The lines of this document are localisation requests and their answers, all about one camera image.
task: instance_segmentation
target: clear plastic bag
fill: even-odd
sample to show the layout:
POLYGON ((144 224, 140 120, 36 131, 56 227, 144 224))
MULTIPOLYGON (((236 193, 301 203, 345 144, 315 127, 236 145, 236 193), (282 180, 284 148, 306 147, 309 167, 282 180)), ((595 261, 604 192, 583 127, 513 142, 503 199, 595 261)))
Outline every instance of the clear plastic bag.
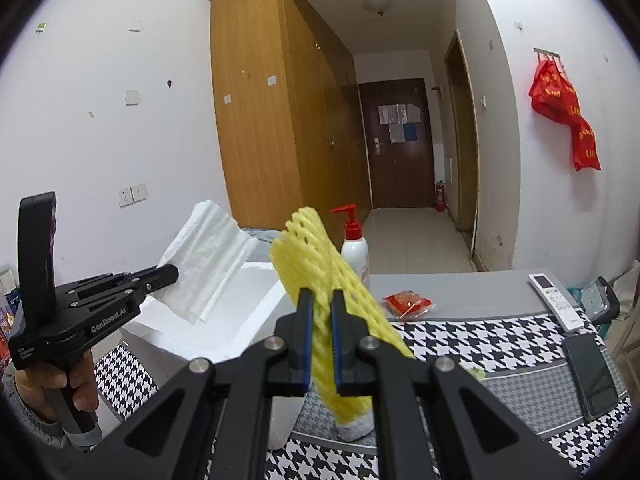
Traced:
POLYGON ((382 306, 395 314, 400 321, 409 321, 430 311, 435 304, 412 290, 402 290, 384 298, 382 306))

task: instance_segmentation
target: black phone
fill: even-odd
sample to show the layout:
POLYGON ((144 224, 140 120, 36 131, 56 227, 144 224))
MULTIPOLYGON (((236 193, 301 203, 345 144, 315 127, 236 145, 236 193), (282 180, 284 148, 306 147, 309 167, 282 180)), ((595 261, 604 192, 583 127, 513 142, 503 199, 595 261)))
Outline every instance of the black phone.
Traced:
POLYGON ((609 413, 618 404, 618 393, 595 336, 568 336, 562 349, 574 376, 584 419, 590 421, 609 413))

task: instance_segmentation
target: red plastic bag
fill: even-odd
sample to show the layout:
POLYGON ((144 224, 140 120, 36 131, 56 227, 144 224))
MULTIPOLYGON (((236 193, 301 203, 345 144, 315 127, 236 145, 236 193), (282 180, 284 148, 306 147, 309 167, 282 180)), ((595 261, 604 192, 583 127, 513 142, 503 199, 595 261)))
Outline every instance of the red plastic bag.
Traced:
POLYGON ((433 308, 431 300, 423 298, 412 290, 403 290, 387 296, 383 300, 383 305, 402 321, 413 319, 433 308))
POLYGON ((580 113, 574 86, 558 69, 555 59, 540 60, 529 96, 531 107, 537 113, 571 127, 575 171, 582 168, 600 170, 593 130, 580 113))

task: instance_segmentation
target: wooden wardrobe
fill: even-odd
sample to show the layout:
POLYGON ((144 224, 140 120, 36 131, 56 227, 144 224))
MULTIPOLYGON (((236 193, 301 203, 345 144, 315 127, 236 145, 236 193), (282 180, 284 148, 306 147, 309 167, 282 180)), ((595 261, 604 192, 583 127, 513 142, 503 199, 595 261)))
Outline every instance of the wooden wardrobe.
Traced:
POLYGON ((353 57, 306 0, 212 0, 211 67, 226 188, 240 226, 283 229, 309 205, 340 247, 370 212, 353 57))

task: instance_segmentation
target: metal screw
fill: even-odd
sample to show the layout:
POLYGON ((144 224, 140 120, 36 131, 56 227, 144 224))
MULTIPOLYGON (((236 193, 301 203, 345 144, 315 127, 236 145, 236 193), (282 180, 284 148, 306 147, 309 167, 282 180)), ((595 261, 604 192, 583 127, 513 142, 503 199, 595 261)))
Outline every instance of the metal screw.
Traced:
POLYGON ((360 340, 360 346, 365 350, 375 350, 380 346, 380 340, 372 335, 366 335, 360 340))
POLYGON ((268 350, 280 350, 284 346, 284 339, 271 335, 264 340, 264 347, 268 350))
POLYGON ((436 368, 441 372, 450 372, 456 367, 456 362, 451 358, 443 355, 436 359, 436 368))
POLYGON ((189 370, 194 374, 203 374, 209 370, 209 361, 204 357, 198 357, 189 363, 189 370))

